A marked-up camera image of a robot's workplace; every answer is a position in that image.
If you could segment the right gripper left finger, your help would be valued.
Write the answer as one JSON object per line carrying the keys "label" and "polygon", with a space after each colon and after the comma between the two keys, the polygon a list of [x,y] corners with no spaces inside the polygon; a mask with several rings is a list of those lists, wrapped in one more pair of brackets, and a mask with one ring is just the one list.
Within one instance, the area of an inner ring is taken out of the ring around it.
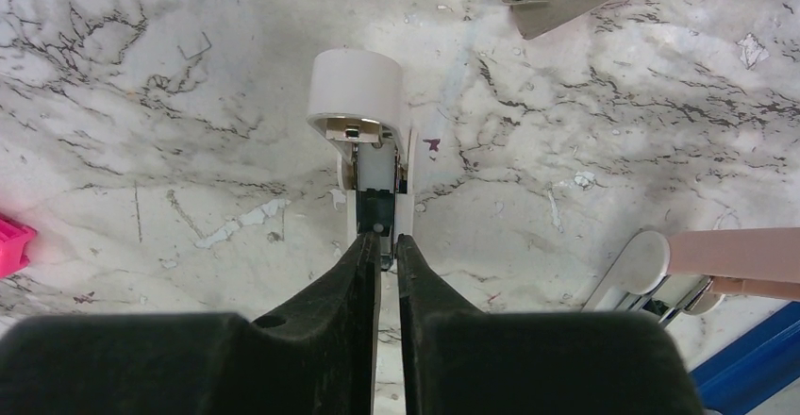
{"label": "right gripper left finger", "polygon": [[369,414],[380,241],[254,321],[233,312],[34,316],[1,340],[5,414]]}

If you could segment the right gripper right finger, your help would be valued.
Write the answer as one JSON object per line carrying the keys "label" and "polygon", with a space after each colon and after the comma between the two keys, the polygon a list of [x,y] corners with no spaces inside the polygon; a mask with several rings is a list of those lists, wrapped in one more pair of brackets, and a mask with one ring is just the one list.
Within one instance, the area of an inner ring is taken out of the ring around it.
{"label": "right gripper right finger", "polygon": [[410,414],[700,414],[675,343],[629,312],[487,313],[396,243]]}

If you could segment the white stapler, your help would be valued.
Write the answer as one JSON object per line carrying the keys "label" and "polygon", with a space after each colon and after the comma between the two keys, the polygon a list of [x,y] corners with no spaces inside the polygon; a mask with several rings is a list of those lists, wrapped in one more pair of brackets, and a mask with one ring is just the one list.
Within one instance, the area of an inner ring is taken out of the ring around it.
{"label": "white stapler", "polygon": [[376,233],[384,271],[395,264],[398,238],[413,230],[417,133],[404,94],[401,66],[381,54],[332,49],[313,61],[308,125],[338,153],[349,239]]}

